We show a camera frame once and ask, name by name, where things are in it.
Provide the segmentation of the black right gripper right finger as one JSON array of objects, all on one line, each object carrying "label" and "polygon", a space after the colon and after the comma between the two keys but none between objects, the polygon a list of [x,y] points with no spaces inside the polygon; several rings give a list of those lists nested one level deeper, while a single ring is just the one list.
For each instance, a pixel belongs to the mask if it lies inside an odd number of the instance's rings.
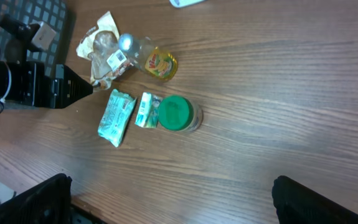
[{"label": "black right gripper right finger", "polygon": [[280,224],[352,224],[358,214],[281,175],[271,191]]}]

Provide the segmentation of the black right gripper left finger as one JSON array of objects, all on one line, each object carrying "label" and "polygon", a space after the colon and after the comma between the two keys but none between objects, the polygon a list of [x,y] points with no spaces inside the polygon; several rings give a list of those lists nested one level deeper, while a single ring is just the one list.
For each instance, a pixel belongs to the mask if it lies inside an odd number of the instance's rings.
[{"label": "black right gripper left finger", "polygon": [[0,205],[0,223],[69,223],[72,179],[57,174]]}]

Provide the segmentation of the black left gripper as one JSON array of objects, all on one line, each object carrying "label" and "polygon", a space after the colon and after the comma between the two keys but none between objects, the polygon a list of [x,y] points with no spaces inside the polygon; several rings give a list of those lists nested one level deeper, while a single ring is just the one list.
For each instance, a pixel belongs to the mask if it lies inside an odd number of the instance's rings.
[{"label": "black left gripper", "polygon": [[62,109],[92,93],[93,86],[66,65],[56,65],[53,80],[43,63],[0,61],[0,102]]}]

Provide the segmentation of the cream brown bread bag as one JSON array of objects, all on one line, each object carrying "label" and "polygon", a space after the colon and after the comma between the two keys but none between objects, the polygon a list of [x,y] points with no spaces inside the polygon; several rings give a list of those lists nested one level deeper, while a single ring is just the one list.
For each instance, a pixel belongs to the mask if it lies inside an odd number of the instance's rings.
[{"label": "cream brown bread bag", "polygon": [[92,62],[90,83],[96,91],[109,89],[113,80],[132,66],[119,49],[119,37],[111,12],[106,12],[97,20],[96,26],[88,30],[76,48],[79,57]]}]

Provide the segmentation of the light teal snack packet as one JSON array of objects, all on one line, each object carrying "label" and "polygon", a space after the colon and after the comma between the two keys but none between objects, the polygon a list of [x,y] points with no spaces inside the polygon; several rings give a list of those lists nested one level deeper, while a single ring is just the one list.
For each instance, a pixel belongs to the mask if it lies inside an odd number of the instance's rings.
[{"label": "light teal snack packet", "polygon": [[98,126],[98,135],[118,147],[136,104],[136,98],[114,89]]}]

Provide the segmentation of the small teal white box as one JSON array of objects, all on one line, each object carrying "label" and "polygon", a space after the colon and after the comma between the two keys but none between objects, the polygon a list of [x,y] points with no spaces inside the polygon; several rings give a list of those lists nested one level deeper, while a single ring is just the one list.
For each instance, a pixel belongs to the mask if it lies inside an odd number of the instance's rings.
[{"label": "small teal white box", "polygon": [[158,125],[159,105],[163,98],[144,92],[136,116],[135,125],[141,128],[156,128]]}]

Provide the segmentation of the yellow Vim dish soap bottle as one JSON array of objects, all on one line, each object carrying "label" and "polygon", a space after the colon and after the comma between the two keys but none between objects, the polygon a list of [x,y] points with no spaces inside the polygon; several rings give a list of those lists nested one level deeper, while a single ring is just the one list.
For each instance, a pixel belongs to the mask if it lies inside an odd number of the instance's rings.
[{"label": "yellow Vim dish soap bottle", "polygon": [[178,62],[172,53],[147,37],[137,38],[125,33],[118,39],[118,46],[138,70],[154,78],[167,81],[177,72]]}]

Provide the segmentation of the green-capped white bottle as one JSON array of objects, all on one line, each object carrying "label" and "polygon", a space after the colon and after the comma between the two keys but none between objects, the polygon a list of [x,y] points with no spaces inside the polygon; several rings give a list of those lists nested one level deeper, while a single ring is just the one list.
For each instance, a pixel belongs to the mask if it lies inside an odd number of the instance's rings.
[{"label": "green-capped white bottle", "polygon": [[200,106],[178,95],[163,99],[158,113],[159,123],[170,131],[195,131],[203,120]]}]

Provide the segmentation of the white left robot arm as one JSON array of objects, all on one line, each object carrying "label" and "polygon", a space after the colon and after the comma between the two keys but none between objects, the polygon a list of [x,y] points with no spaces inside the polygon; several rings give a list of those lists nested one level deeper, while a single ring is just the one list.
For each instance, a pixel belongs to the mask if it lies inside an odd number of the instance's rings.
[{"label": "white left robot arm", "polygon": [[62,109],[93,93],[92,85],[68,66],[50,68],[27,59],[28,51],[42,51],[35,41],[45,39],[44,25],[26,25],[6,14],[0,27],[12,35],[6,48],[0,49],[0,103]]}]

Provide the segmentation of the white barcode scanner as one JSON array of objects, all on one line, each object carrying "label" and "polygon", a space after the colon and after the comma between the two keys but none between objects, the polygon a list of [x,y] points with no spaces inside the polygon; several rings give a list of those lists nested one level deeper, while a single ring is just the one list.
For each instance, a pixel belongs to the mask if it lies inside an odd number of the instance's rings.
[{"label": "white barcode scanner", "polygon": [[169,0],[169,2],[176,8],[183,8],[191,5],[198,4],[205,0]]}]

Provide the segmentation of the dark grey plastic basket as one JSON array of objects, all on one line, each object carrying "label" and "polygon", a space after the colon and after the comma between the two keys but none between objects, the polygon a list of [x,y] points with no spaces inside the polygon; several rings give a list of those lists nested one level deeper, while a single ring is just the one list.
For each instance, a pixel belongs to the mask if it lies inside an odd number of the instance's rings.
[{"label": "dark grey plastic basket", "polygon": [[[31,44],[44,21],[57,35],[47,50]],[[55,76],[64,64],[75,25],[75,14],[63,0],[0,0],[0,61],[43,63],[45,75]]]}]

